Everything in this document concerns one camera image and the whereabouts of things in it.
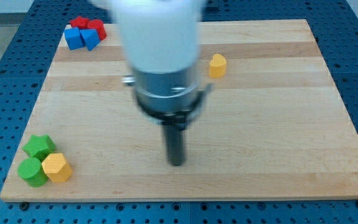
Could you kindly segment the silver tool mount with clamp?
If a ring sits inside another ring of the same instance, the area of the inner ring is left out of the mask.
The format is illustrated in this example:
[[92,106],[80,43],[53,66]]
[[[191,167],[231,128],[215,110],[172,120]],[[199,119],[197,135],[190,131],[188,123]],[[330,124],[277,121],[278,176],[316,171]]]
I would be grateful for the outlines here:
[[195,65],[169,73],[133,69],[122,82],[133,87],[135,101],[149,120],[178,130],[187,129],[200,116],[213,89],[211,83],[201,86]]

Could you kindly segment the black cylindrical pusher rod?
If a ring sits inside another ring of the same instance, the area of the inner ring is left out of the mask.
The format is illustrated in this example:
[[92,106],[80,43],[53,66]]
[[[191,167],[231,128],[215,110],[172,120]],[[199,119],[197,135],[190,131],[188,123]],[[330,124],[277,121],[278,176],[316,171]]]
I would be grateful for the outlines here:
[[172,166],[181,166],[185,162],[186,157],[183,131],[174,125],[164,125],[163,136],[168,163]]

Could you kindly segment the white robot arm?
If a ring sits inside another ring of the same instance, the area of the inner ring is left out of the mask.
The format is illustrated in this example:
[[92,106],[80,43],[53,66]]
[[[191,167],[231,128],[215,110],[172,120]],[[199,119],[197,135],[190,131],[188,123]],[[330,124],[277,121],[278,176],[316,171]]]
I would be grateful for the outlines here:
[[200,115],[211,85],[200,87],[199,22],[205,1],[90,0],[117,25],[139,108],[162,126],[167,161],[186,160],[184,132]]

